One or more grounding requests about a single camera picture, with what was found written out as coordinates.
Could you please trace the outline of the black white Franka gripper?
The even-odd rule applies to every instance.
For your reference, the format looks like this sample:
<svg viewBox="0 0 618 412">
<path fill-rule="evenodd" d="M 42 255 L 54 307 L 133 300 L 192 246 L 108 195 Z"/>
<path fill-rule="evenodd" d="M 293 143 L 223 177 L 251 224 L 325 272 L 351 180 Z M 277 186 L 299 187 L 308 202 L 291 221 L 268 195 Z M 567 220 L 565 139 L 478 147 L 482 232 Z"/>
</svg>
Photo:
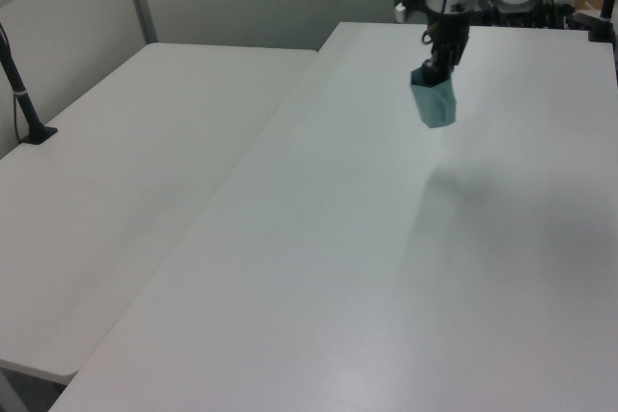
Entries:
<svg viewBox="0 0 618 412">
<path fill-rule="evenodd" d="M 434 87 L 451 78 L 460 64 L 469 37 L 472 12 L 439 14 L 428 11 L 428 32 L 432 39 L 432 52 L 438 51 L 438 63 L 427 59 L 421 66 L 425 87 Z"/>
</svg>

